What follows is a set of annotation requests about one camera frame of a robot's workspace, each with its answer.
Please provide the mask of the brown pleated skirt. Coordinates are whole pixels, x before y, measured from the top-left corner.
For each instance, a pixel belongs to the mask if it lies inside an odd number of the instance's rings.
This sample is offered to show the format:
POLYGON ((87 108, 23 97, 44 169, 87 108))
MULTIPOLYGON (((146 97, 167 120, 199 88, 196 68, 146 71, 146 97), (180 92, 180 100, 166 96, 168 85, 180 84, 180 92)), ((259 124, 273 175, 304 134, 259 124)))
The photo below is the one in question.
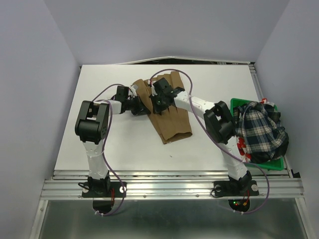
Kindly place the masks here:
POLYGON ((192 129, 189 123, 188 111, 170 106, 160 115, 153 113, 153 105, 150 99, 151 88, 147 85, 147 83, 148 80, 143 79, 138 79, 134 82, 134 84, 138 87, 138 96, 151 112, 148 117, 163 144, 191 137, 192 129))

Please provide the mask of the navy plaid skirt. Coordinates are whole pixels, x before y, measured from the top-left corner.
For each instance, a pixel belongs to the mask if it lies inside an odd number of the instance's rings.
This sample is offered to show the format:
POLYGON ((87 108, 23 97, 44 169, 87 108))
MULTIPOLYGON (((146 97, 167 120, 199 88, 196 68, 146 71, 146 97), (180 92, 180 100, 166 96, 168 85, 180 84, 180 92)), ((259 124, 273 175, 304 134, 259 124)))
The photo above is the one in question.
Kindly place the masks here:
POLYGON ((261 164, 285 156, 289 136, 274 103, 251 101, 236 107, 233 117, 236 136, 244 139, 250 162, 261 164))

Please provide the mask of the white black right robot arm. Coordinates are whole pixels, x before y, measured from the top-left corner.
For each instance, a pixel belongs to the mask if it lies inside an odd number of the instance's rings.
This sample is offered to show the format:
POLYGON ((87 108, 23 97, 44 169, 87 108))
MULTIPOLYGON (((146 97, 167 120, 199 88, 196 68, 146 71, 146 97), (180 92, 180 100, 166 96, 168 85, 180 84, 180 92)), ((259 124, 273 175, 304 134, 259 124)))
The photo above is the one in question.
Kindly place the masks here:
POLYGON ((154 114, 160 115, 169 107, 193 113, 197 121, 204 120, 202 128, 212 142, 221 150, 228 170, 228 180, 214 182, 212 196, 249 196, 252 176, 244 162, 233 155, 227 146, 235 138, 235 122, 227 104, 223 101, 208 102, 189 94, 181 87, 173 88, 165 78, 150 82, 150 99, 154 114))

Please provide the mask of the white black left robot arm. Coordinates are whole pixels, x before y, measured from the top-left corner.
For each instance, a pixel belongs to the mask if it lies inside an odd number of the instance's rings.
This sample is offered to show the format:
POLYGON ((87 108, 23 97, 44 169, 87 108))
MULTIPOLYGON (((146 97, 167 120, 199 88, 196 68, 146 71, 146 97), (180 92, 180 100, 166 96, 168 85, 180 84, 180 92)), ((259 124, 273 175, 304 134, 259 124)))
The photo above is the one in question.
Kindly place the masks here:
POLYGON ((110 168, 105 162, 104 143, 110 131, 109 120, 113 114, 130 111, 133 115, 148 115, 150 111, 137 94, 137 85, 126 87, 117 85, 115 96, 111 100, 83 101, 75 124, 75 134, 83 143, 88 164, 87 181, 79 183, 82 197, 110 197, 121 187, 111 182, 110 168))

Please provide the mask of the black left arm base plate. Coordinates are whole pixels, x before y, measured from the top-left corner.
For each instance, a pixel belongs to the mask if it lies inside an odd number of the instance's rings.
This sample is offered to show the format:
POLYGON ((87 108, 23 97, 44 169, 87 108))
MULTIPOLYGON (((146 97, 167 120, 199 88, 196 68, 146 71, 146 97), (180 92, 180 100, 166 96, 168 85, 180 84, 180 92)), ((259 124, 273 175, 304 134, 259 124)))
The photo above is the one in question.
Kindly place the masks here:
POLYGON ((120 182, 111 181, 109 189, 106 188, 89 188, 88 182, 79 182, 78 186, 82 189, 83 198, 122 198, 126 193, 120 182))

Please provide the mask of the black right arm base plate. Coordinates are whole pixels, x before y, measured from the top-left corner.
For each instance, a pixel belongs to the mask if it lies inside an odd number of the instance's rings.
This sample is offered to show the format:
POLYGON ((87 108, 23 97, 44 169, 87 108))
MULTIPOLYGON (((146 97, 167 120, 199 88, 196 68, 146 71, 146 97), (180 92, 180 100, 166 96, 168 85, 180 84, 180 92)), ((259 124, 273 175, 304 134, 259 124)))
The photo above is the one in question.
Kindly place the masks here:
POLYGON ((210 194, 214 198, 259 196, 259 190, 254 180, 244 186, 235 181, 214 181, 210 194))

